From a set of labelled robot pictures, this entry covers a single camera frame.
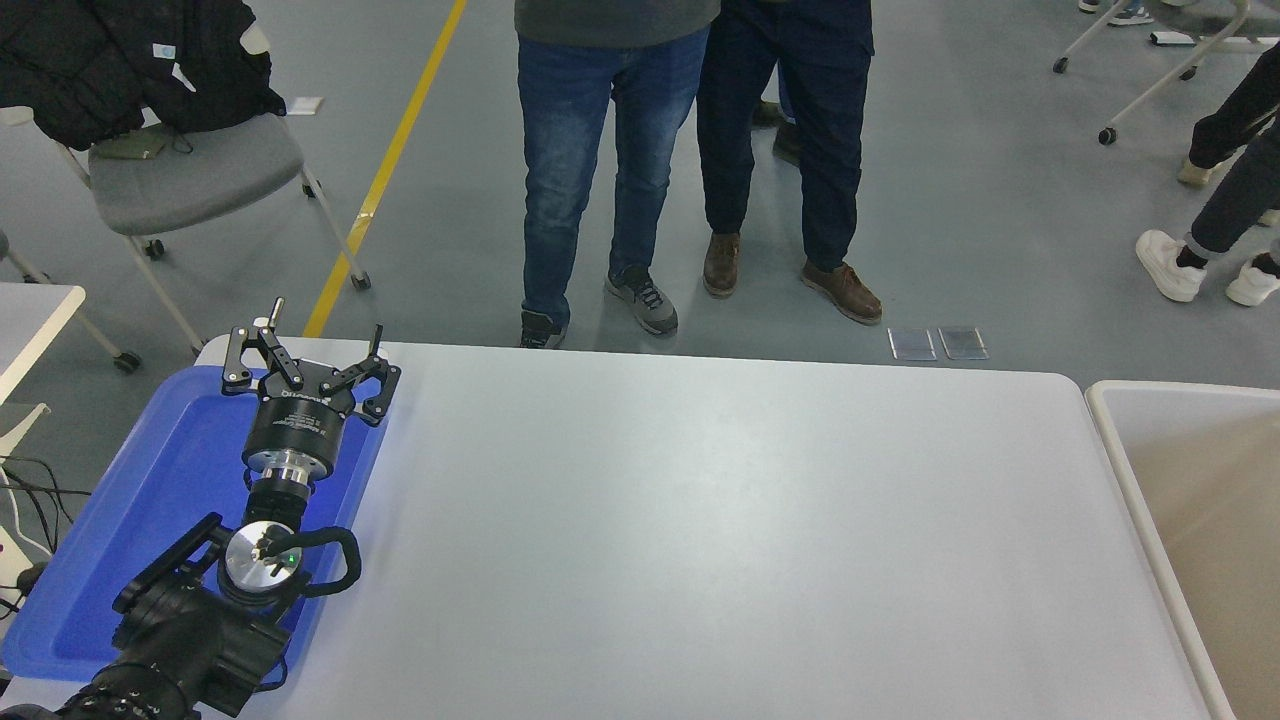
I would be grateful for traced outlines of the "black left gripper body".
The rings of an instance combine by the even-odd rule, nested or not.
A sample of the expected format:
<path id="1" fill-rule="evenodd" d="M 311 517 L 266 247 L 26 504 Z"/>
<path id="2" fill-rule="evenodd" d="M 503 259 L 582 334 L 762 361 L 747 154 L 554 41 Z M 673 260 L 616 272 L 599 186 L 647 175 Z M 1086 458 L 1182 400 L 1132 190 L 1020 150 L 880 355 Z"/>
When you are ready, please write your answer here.
<path id="1" fill-rule="evenodd" d="M 288 374 L 270 369 L 259 380 L 259 410 L 243 448 L 246 464 L 265 464 L 285 451 L 310 457 L 312 464 L 333 464 L 340 448 L 346 419 L 355 409 L 349 386 L 338 383 L 334 366 L 301 359 L 303 384 L 288 384 Z"/>

